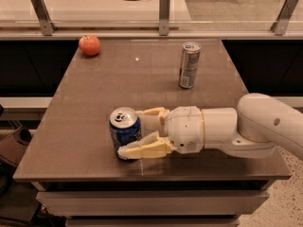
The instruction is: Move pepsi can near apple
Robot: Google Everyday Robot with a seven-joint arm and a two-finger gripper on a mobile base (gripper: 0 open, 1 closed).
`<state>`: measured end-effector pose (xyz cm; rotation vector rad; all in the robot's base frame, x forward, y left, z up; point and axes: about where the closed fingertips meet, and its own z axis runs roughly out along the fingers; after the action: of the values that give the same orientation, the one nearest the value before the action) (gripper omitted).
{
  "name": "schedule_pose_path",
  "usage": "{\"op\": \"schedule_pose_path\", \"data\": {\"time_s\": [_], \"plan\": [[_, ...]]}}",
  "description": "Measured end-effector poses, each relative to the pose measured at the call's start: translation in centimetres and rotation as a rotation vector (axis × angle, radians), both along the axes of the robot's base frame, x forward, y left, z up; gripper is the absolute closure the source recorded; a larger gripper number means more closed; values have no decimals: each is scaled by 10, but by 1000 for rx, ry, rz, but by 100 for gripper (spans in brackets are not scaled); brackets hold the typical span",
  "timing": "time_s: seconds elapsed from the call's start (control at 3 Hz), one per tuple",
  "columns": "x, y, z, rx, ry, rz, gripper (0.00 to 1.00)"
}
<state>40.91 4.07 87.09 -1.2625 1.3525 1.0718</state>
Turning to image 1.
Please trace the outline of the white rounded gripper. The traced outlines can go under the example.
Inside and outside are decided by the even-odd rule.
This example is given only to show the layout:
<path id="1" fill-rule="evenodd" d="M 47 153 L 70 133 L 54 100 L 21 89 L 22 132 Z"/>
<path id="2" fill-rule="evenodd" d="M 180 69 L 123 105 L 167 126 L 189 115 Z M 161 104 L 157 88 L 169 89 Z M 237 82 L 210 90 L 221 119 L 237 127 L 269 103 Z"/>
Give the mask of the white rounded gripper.
<path id="1" fill-rule="evenodd" d="M 196 106 L 178 107 L 172 111 L 157 107 L 137 111 L 143 132 L 149 133 L 118 149 L 124 160 L 163 158 L 174 150 L 180 154 L 198 153 L 205 143 L 202 111 Z M 168 137 L 159 133 L 166 130 Z"/>

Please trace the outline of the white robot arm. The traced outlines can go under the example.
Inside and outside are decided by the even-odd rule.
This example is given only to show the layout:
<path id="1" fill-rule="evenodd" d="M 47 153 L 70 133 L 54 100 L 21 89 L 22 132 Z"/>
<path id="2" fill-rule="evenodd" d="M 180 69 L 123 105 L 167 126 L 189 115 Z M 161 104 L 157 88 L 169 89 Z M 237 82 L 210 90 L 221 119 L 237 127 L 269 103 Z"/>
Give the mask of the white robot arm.
<path id="1" fill-rule="evenodd" d="M 122 159 L 162 158 L 218 149 L 241 158 L 264 158 L 277 146 L 303 160 L 303 113 L 267 95 L 247 94 L 235 109 L 163 107 L 138 113 L 143 138 L 122 146 Z"/>

